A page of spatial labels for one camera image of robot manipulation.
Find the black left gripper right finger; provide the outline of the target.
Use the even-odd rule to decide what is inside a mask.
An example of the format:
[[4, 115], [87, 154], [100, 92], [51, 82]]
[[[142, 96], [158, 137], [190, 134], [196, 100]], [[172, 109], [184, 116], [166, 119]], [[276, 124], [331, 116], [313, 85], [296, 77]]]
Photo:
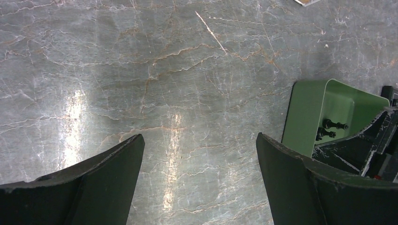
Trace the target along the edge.
[[398, 186], [348, 173], [259, 133], [256, 149], [276, 225], [395, 225]]

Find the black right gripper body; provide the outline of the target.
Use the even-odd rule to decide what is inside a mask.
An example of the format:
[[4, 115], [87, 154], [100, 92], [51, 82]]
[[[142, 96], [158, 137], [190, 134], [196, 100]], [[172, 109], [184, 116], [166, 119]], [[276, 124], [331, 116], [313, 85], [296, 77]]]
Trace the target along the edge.
[[334, 168], [396, 183], [398, 181], [398, 89], [383, 86], [384, 108], [361, 131], [315, 145], [312, 158]]

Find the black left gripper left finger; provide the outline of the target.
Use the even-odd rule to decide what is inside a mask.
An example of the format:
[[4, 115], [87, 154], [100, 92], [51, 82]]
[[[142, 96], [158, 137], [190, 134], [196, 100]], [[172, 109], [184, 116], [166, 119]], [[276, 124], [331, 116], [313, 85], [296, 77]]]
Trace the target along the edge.
[[31, 182], [0, 187], [3, 225], [124, 225], [145, 141], [134, 135], [94, 157]]

